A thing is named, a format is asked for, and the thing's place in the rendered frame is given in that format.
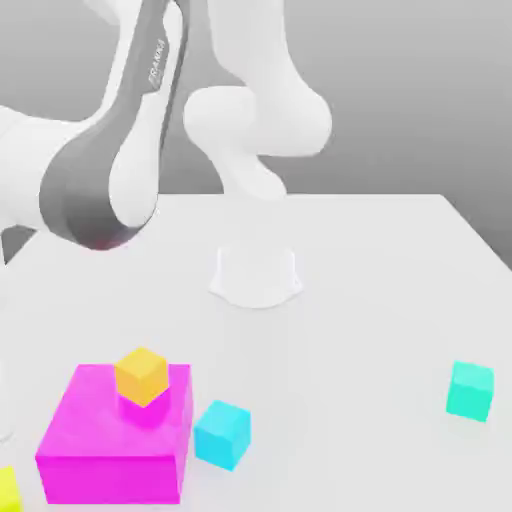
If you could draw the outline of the large magenta box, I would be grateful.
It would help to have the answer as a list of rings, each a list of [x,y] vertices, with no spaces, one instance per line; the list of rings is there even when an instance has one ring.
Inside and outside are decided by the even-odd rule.
[[[50,504],[177,504],[193,416],[191,368],[141,408],[120,396],[110,364],[76,367],[35,455]]]

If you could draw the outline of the small cyan cube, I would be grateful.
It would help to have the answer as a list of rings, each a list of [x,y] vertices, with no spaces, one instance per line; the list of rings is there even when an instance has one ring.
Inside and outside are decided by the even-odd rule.
[[[248,410],[214,400],[194,426],[195,456],[233,471],[251,443],[251,420]]]

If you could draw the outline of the small yellow cube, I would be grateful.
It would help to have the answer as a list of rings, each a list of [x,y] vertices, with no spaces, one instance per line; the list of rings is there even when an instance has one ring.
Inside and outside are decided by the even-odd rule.
[[[0,512],[22,512],[21,495],[12,466],[0,468]]]

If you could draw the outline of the small turquoise cube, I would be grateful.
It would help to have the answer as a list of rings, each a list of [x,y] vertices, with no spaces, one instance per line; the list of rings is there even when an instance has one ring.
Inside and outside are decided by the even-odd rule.
[[[494,397],[494,370],[455,361],[447,395],[446,412],[485,423]]]

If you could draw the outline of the small orange cube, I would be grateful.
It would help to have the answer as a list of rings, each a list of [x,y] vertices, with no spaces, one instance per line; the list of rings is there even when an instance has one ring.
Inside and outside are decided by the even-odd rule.
[[[169,388],[168,364],[164,357],[139,347],[114,365],[120,396],[146,407]]]

